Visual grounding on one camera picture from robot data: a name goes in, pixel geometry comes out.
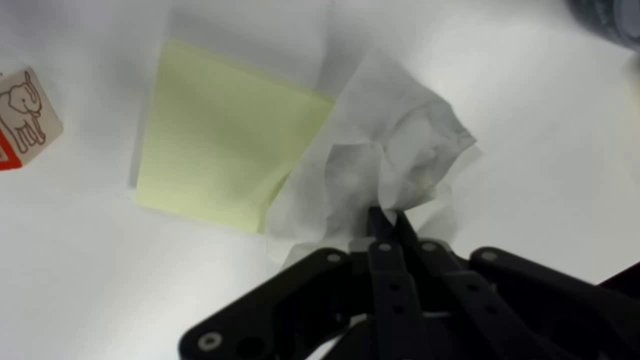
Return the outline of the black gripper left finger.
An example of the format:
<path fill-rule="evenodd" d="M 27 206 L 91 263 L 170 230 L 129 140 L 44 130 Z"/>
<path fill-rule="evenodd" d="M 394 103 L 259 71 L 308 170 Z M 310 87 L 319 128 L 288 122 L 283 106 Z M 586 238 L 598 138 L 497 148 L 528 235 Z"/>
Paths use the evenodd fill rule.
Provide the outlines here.
<path fill-rule="evenodd" d="M 180 360 L 306 360 L 374 308 L 367 247 L 319 247 L 185 330 Z"/>

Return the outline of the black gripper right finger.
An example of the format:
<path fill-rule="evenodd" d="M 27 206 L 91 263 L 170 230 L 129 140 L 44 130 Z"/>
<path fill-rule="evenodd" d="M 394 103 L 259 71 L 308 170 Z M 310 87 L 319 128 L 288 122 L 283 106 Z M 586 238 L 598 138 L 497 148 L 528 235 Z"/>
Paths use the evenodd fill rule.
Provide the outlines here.
<path fill-rule="evenodd" d="M 493 245 L 464 259 L 406 216 L 396 241 L 421 303 L 470 326 L 493 360 L 640 360 L 638 263 L 589 284 Z"/>

